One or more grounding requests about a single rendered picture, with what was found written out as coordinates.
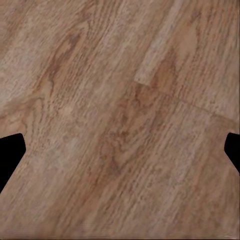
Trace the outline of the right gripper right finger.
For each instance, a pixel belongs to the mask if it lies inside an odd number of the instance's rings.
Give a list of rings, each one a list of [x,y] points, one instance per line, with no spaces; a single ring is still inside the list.
[[[227,135],[224,151],[230,158],[234,166],[240,173],[240,135],[235,133],[229,133]]]

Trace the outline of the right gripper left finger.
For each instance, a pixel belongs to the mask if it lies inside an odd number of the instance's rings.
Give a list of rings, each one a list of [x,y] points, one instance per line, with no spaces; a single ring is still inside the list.
[[[0,138],[0,193],[26,153],[22,133]]]

